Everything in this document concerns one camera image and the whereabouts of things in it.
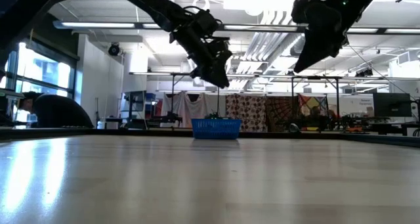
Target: desk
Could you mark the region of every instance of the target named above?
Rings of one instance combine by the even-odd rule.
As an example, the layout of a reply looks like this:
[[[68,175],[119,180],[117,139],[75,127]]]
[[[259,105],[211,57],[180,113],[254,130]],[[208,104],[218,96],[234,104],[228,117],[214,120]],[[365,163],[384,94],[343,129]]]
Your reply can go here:
[[[389,133],[402,134],[403,136],[408,136],[408,128],[419,128],[419,123],[373,123],[371,124],[372,131],[378,132],[379,135],[386,135]]]
[[[402,136],[408,136],[408,128],[420,129],[420,123],[403,123],[401,124]]]

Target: fluorescent light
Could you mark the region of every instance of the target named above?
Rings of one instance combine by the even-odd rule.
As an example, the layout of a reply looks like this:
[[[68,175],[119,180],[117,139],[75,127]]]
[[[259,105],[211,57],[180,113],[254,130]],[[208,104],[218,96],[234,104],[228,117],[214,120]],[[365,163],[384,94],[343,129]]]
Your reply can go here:
[[[248,75],[248,74],[226,74],[228,77],[245,77],[245,78],[253,78],[258,77],[258,75]]]
[[[247,89],[248,91],[253,91],[253,92],[264,92],[264,89]]]
[[[158,72],[130,72],[133,75],[140,75],[140,76],[170,76],[171,73],[158,73]]]
[[[296,32],[296,26],[264,26],[259,24],[247,25],[231,25],[224,26],[225,30],[243,30],[243,31],[256,31],[256,32]]]
[[[387,29],[386,34],[420,34],[420,29]]]
[[[161,93],[172,93],[172,90],[156,90],[156,92],[161,92]],[[179,90],[174,90],[174,93],[180,93]]]
[[[259,77],[261,77],[261,78],[285,78],[285,79],[292,78],[292,76],[269,76],[269,75],[260,75]]]
[[[243,92],[243,94],[268,94],[267,92]]]
[[[143,24],[143,28],[145,28],[145,29],[160,29],[158,24]]]
[[[172,93],[172,90],[156,90],[156,92]],[[174,90],[174,93],[186,92],[186,93],[214,93],[213,91],[190,91],[190,90]]]
[[[63,26],[71,28],[134,28],[133,23],[88,23],[88,22],[63,22]]]
[[[377,28],[350,28],[347,33],[350,34],[373,34],[378,32]]]

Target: blue basket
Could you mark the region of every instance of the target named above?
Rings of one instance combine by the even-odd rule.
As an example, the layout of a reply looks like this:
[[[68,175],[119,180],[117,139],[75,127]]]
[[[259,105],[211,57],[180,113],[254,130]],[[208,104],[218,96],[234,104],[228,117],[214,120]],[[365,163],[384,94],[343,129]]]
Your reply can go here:
[[[237,139],[241,120],[192,119],[196,139]]]

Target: robotic arm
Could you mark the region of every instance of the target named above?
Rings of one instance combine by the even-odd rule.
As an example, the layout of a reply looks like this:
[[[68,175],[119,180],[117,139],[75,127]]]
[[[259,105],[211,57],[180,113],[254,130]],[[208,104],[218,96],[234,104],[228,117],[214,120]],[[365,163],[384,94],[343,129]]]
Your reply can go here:
[[[306,43],[295,72],[299,73],[325,57],[336,57],[348,45],[348,29],[362,17],[373,0],[296,0],[292,19],[308,24]]]
[[[17,0],[0,16],[0,78],[5,75],[4,65],[12,48],[25,38],[36,22],[47,11],[63,0]],[[229,86],[225,65],[232,53],[228,50],[228,38],[213,37],[221,24],[209,11],[199,9],[197,13],[182,8],[169,0],[128,0],[146,11],[166,32],[170,42],[178,41],[186,50],[197,68],[191,76],[200,77],[218,87]]]

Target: person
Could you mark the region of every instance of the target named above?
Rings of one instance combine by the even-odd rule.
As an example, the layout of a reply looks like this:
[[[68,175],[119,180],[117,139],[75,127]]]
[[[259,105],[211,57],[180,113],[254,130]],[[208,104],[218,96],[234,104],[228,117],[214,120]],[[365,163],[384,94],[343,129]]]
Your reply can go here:
[[[35,114],[37,123],[32,127],[87,127],[93,128],[92,121],[86,111],[75,101],[58,95],[36,92],[23,93],[18,108]]]

